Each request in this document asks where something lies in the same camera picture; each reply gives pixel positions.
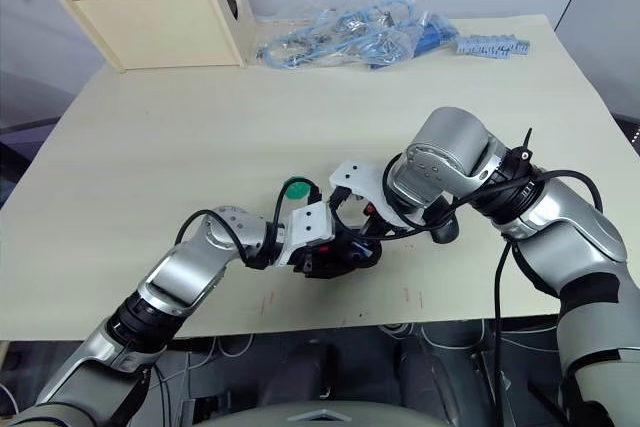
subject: plastic bag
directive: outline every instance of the plastic bag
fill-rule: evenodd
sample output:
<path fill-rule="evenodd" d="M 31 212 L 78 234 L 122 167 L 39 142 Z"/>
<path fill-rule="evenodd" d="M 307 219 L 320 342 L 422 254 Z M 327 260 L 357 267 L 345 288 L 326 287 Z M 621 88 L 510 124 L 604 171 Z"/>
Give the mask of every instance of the plastic bag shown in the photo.
<path fill-rule="evenodd" d="M 256 57 L 280 69 L 408 60 L 429 21 L 427 1 L 308 0 L 277 15 L 286 20 L 266 30 Z"/>

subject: floor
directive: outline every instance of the floor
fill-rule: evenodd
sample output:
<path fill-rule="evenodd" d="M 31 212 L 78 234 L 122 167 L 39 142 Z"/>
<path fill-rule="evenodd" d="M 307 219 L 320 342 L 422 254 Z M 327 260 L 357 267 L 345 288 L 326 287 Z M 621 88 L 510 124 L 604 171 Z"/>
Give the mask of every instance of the floor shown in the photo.
<path fill-rule="evenodd" d="M 503 371 L 508 386 L 507 397 L 516 420 L 513 425 L 557 425 L 527 391 L 527 381 L 533 380 L 551 398 L 556 396 L 560 381 L 557 353 L 530 350 L 556 348 L 554 322 L 553 317 L 542 317 L 508 319 L 505 323 L 505 330 L 510 333 L 505 334 L 507 342 L 504 344 Z M 512 330 L 518 328 L 529 331 L 540 327 L 544 328 L 543 332 Z M 428 341 L 422 337 L 422 331 Z M 480 360 L 482 352 L 487 352 L 485 355 L 490 357 L 493 341 L 491 332 L 491 321 L 476 320 L 415 324 L 409 334 L 421 338 L 426 351 L 437 356 L 444 365 L 458 407 L 458 427 L 492 425 L 489 390 Z M 338 375 L 329 398 L 401 404 L 396 369 L 396 353 L 401 341 L 375 326 L 256 335 L 243 355 L 229 358 L 221 353 L 221 345 L 227 354 L 241 352 L 249 339 L 249 336 L 218 338 L 213 354 L 212 339 L 176 343 L 174 348 L 186 346 L 193 352 L 171 350 L 158 363 L 163 377 L 172 377 L 166 382 L 171 397 L 171 420 L 166 391 L 155 386 L 158 382 L 154 376 L 147 400 L 131 426 L 191 425 L 178 422 L 177 412 L 186 399 L 216 396 L 219 412 L 213 412 L 214 416 L 254 407 L 283 360 L 296 347 L 310 341 L 326 342 L 334 346 L 338 354 Z M 15 342 L 0 372 L 0 382 L 12 390 L 21 409 L 32 405 L 48 376 L 77 345 L 74 342 Z M 473 347 L 451 349 L 465 345 Z M 190 366 L 206 363 L 190 370 L 189 375 L 184 375 L 187 361 Z M 7 399 L 0 396 L 0 413 L 7 414 L 10 411 Z"/>

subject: table surface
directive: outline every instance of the table surface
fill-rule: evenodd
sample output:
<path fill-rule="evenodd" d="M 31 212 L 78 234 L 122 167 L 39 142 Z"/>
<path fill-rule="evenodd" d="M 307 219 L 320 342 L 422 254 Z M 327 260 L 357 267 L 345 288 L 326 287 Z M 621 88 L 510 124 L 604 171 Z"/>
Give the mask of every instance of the table surface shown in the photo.
<path fill-rule="evenodd" d="M 120 75 L 105 66 L 0 212 L 0 339 L 86 337 L 191 212 L 232 204 L 268 217 L 292 175 L 328 192 L 343 160 L 383 166 L 443 105 L 471 111 L 508 146 L 533 127 L 534 162 L 590 175 L 637 257 L 638 204 L 630 199 L 640 162 L 546 18 L 455 24 L 463 33 L 516 34 L 531 41 L 531 53 L 491 60 L 443 49 L 373 72 L 207 67 Z M 469 207 L 458 215 L 455 243 L 436 245 L 428 234 L 388 242 L 376 267 L 330 281 L 234 262 L 179 335 L 492 317 L 503 242 Z M 640 280 L 640 263 L 631 271 Z M 558 311 L 512 260 L 502 295 L 505 316 Z"/>

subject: robotic arm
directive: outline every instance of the robotic arm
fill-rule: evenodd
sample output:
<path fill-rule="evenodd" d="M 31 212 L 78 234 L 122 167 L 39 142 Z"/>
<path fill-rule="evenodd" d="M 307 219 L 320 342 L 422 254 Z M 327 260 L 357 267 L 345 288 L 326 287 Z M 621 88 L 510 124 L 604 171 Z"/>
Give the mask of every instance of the robotic arm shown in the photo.
<path fill-rule="evenodd" d="M 471 114 L 444 107 L 385 171 L 342 164 L 330 178 L 329 202 L 314 200 L 293 211 L 286 227 L 238 208 L 216 209 L 191 240 L 165 255 L 13 424 L 124 425 L 144 401 L 151 366 L 237 257 L 331 278 L 374 265 L 383 240 L 429 230 L 436 242 L 452 241 L 454 208 L 468 201 L 513 244 L 534 286 L 561 301 L 561 397 L 572 424 L 636 425 L 640 290 L 627 270 L 624 244 L 598 210 L 530 159 L 526 145 L 509 150 Z M 443 192 L 454 196 L 452 206 Z M 337 216 L 351 195 L 369 201 L 358 230 Z"/>

